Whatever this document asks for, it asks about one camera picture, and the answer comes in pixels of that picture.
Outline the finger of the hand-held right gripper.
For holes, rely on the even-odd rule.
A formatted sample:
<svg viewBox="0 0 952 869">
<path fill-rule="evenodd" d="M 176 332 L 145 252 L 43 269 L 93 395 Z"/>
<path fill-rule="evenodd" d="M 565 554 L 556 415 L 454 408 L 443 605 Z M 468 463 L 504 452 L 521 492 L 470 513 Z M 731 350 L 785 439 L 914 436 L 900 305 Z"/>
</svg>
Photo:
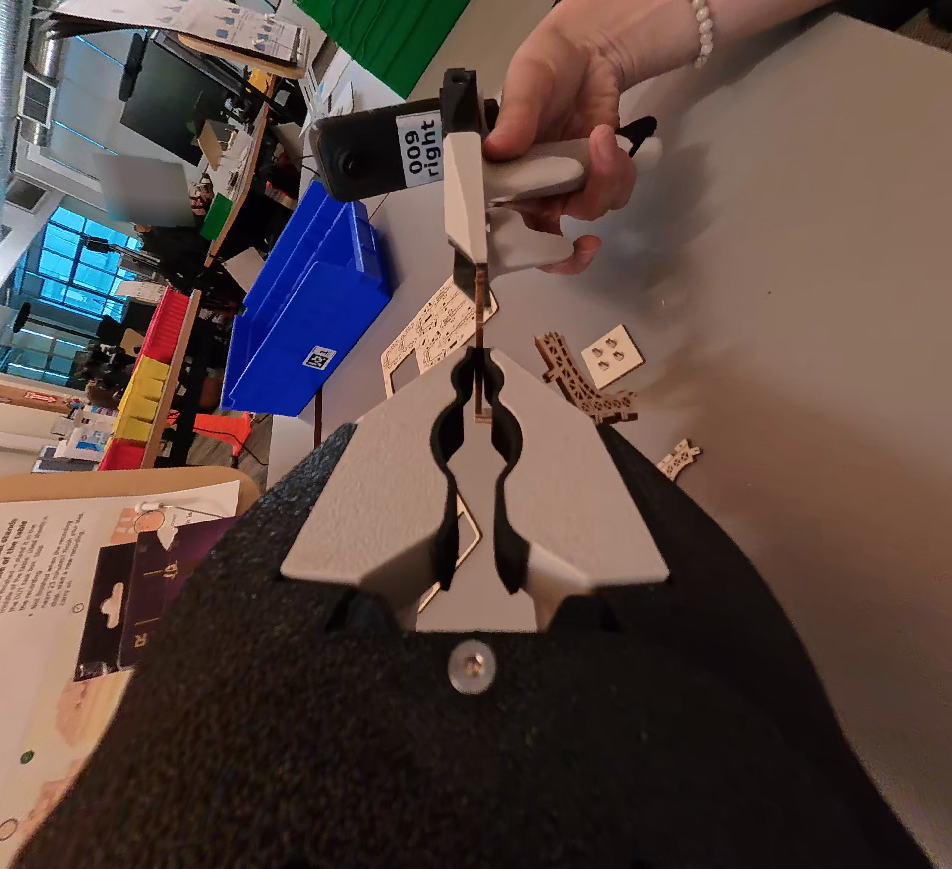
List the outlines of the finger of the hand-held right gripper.
<svg viewBox="0 0 952 869">
<path fill-rule="evenodd" d="M 483 187 L 482 137 L 456 131 L 444 144 L 444 205 L 448 241 L 456 252 L 459 284 L 488 283 L 488 221 Z"/>
</svg>

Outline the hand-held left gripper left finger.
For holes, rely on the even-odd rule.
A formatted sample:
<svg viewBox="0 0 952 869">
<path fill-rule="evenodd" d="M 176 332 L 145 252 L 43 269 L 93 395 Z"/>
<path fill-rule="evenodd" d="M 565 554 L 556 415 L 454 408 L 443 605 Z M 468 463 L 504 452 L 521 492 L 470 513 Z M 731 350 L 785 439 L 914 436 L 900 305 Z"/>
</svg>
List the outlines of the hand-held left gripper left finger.
<svg viewBox="0 0 952 869">
<path fill-rule="evenodd" d="M 475 348 L 461 349 L 355 424 L 281 565 L 290 579 L 357 588 L 414 630 L 419 600 L 448 589 L 459 548 L 457 482 Z"/>
</svg>

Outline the curved wooden lattice leg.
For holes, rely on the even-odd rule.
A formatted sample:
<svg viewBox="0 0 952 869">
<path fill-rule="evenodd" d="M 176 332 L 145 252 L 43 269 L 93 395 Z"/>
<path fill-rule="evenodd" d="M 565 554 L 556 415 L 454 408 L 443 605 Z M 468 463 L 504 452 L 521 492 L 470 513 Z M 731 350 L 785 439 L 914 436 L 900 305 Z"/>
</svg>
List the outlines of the curved wooden lattice leg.
<svg viewBox="0 0 952 869">
<path fill-rule="evenodd" d="M 565 399 L 594 423 L 608 425 L 638 419 L 636 394 L 626 390 L 601 393 L 580 370 L 561 333 L 548 332 L 536 336 L 534 342 L 546 364 L 543 380 L 559 387 Z"/>
</svg>

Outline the narrow wooden parts sheet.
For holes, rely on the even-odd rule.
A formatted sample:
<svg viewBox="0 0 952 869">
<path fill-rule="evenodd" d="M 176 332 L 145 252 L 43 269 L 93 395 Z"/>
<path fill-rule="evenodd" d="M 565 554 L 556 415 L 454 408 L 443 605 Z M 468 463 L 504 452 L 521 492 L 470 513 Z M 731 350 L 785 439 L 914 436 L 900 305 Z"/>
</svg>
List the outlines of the narrow wooden parts sheet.
<svg viewBox="0 0 952 869">
<path fill-rule="evenodd" d="M 423 374 L 465 345 L 474 333 L 474 303 L 449 277 L 382 354 L 387 397 L 395 393 L 393 374 L 411 353 Z"/>
</svg>

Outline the person's right hand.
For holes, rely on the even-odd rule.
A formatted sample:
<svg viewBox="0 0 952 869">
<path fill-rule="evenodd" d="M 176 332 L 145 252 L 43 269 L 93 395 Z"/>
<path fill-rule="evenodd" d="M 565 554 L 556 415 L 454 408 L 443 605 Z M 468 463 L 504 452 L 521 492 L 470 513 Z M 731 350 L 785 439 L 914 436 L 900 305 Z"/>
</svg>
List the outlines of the person's right hand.
<svg viewBox="0 0 952 869">
<path fill-rule="evenodd" d="M 518 48 L 486 157 L 564 139 L 586 140 L 589 152 L 583 189 L 520 205 L 530 228 L 560 235 L 563 216 L 591 222 L 625 207 L 636 167 L 616 140 L 621 95 L 696 59 L 696 13 L 689 0 L 565 0 Z"/>
</svg>

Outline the small wooden lattice arch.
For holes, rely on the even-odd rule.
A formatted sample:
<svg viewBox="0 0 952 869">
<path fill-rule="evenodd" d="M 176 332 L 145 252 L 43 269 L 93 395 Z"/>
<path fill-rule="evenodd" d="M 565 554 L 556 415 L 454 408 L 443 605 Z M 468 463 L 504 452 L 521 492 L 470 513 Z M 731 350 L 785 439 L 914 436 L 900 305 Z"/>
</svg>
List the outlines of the small wooden lattice arch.
<svg viewBox="0 0 952 869">
<path fill-rule="evenodd" d="M 696 462 L 703 449 L 692 445 L 687 438 L 679 441 L 656 465 L 660 473 L 670 482 L 676 482 L 682 472 Z"/>
</svg>

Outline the wide wooden parts sheet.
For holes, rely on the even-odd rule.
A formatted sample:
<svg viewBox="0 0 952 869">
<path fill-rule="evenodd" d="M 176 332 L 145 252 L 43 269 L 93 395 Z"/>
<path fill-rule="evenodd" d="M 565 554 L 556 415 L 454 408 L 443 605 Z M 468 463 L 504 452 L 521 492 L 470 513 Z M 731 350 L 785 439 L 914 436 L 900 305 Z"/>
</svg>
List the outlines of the wide wooden parts sheet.
<svg viewBox="0 0 952 869">
<path fill-rule="evenodd" d="M 461 535 L 459 541 L 459 550 L 455 563 L 455 570 L 458 570 L 466 559 L 470 556 L 471 552 L 478 546 L 482 540 L 482 531 L 480 530 L 479 525 L 473 518 L 468 506 L 465 504 L 462 497 L 457 496 L 457 524 L 463 528 L 463 523 L 466 524 L 466 527 L 463 528 L 465 534 Z M 439 582 L 435 582 L 430 590 L 428 590 L 421 598 L 418 604 L 418 615 L 422 614 L 424 610 L 432 603 L 432 601 L 437 598 L 438 595 L 442 593 L 441 586 Z"/>
</svg>

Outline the square wooden plate with holes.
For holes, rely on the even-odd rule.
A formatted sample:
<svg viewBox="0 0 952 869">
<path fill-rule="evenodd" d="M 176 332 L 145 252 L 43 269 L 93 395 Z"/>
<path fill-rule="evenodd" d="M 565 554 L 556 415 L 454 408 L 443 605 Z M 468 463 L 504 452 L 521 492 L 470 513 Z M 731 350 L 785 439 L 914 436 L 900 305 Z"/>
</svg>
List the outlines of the square wooden plate with holes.
<svg viewBox="0 0 952 869">
<path fill-rule="evenodd" d="M 599 390 L 617 382 L 645 362 L 625 325 L 610 329 L 597 341 L 583 348 L 581 357 L 592 384 Z"/>
</svg>

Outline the orange plastic object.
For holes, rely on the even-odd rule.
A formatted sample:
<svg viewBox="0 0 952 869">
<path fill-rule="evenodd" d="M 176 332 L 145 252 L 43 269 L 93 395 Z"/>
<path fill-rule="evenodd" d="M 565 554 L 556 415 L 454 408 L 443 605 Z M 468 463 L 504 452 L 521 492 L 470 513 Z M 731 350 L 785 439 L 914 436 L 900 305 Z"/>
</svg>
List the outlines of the orange plastic object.
<svg viewBox="0 0 952 869">
<path fill-rule="evenodd" d="M 232 458 L 238 459 L 253 428 L 253 415 L 240 412 L 234 415 L 199 413 L 193 422 L 193 431 L 201 436 L 226 444 Z"/>
</svg>

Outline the blue plastic bin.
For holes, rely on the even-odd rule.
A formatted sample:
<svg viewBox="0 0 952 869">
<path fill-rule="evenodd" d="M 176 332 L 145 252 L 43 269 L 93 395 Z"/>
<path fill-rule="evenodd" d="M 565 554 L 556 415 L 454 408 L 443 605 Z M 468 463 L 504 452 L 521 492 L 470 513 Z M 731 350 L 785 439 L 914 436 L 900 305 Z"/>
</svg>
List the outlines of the blue plastic bin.
<svg viewBox="0 0 952 869">
<path fill-rule="evenodd" d="M 222 408 L 299 415 L 391 295 L 363 203 L 311 182 L 233 321 Z"/>
</svg>

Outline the black computer monitor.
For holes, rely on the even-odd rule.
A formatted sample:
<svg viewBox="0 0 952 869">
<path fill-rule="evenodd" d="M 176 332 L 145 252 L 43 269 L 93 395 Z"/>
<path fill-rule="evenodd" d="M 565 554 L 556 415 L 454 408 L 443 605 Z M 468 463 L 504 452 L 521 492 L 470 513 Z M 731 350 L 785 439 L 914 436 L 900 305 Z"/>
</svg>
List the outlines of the black computer monitor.
<svg viewBox="0 0 952 869">
<path fill-rule="evenodd" d="M 196 166 L 207 121 L 242 121 L 254 107 L 237 73 L 163 31 L 133 34 L 118 97 L 121 124 Z"/>
</svg>

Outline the purple puzzle box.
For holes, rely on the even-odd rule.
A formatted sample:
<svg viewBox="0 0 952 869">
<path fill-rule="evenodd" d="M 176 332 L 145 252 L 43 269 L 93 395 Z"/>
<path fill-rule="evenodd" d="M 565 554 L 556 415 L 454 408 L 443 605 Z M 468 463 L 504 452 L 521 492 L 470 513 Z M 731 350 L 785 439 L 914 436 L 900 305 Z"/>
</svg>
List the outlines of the purple puzzle box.
<svg viewBox="0 0 952 869">
<path fill-rule="evenodd" d="M 167 542 L 145 531 L 134 542 L 101 547 L 73 680 L 133 669 L 188 577 L 236 521 L 175 526 Z"/>
</svg>

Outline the red storage bin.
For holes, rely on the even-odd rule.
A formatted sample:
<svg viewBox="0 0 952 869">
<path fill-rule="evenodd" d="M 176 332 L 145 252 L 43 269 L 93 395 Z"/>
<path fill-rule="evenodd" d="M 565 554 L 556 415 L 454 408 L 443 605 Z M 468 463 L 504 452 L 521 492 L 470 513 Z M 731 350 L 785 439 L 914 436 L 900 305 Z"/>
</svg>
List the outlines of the red storage bin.
<svg viewBox="0 0 952 869">
<path fill-rule="evenodd" d="M 188 309 L 188 296 L 168 286 L 151 318 L 141 354 L 151 360 L 172 364 L 174 351 L 182 335 Z"/>
</svg>

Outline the poster board with blue figures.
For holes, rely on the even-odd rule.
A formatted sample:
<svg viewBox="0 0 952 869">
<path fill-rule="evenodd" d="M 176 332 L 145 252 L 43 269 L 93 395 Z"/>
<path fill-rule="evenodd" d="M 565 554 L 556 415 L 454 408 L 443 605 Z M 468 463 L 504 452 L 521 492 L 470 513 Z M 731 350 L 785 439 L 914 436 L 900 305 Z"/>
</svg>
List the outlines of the poster board with blue figures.
<svg viewBox="0 0 952 869">
<path fill-rule="evenodd" d="M 287 78 L 303 77 L 310 49 L 302 27 L 227 0 L 64 0 L 38 19 L 54 39 L 165 30 L 199 53 Z"/>
</svg>

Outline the white instruction paper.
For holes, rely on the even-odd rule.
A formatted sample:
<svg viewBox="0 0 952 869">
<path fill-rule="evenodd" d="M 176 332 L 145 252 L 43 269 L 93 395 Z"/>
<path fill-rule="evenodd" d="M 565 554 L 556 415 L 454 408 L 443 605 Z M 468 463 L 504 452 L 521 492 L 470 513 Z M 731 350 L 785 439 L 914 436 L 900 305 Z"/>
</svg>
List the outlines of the white instruction paper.
<svg viewBox="0 0 952 869">
<path fill-rule="evenodd" d="M 229 482 L 138 499 L 2 503 L 2 867 L 71 788 L 136 667 L 73 680 L 100 548 L 145 531 L 167 542 L 175 526 L 238 518 L 238 496 Z"/>
</svg>

